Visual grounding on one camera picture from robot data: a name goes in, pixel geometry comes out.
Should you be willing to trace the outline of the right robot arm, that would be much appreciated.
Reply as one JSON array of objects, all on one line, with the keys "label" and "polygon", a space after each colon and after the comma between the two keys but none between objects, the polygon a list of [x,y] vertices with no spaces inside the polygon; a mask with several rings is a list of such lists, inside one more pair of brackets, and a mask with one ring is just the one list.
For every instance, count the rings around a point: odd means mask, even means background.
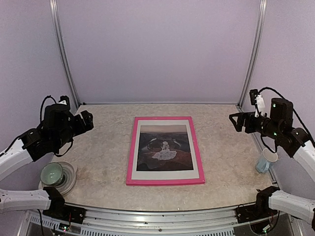
[{"label": "right robot arm", "polygon": [[[294,128],[293,104],[284,98],[271,100],[270,115],[259,112],[240,112],[230,114],[229,119],[237,132],[260,133],[275,141],[289,157],[293,158],[308,175],[315,177],[315,148],[310,135],[302,128]],[[270,186],[260,190],[256,195],[255,204],[243,206],[237,213],[241,221],[267,217],[282,211],[299,218],[310,225],[315,224],[315,202],[292,194],[278,187]]]}]

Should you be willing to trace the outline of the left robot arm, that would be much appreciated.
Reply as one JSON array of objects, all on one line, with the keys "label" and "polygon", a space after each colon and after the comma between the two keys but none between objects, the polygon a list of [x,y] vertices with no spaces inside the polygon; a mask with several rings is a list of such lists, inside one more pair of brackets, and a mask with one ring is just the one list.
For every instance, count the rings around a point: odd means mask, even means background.
[{"label": "left robot arm", "polygon": [[[82,111],[79,115],[73,115],[65,100],[47,106],[39,126],[16,137],[0,154],[1,179],[49,153],[59,155],[65,144],[71,143],[74,137],[92,130],[93,127],[92,113]],[[63,196],[55,187],[30,191],[0,191],[1,212],[29,209],[42,210],[44,215],[59,219],[69,214]]]}]

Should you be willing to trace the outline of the dark landscape photo print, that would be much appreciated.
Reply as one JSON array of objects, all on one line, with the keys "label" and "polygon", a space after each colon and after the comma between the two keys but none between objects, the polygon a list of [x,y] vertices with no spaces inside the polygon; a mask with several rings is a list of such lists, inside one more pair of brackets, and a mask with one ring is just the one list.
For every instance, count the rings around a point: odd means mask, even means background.
[{"label": "dark landscape photo print", "polygon": [[185,124],[141,125],[136,170],[192,171],[193,160]]}]

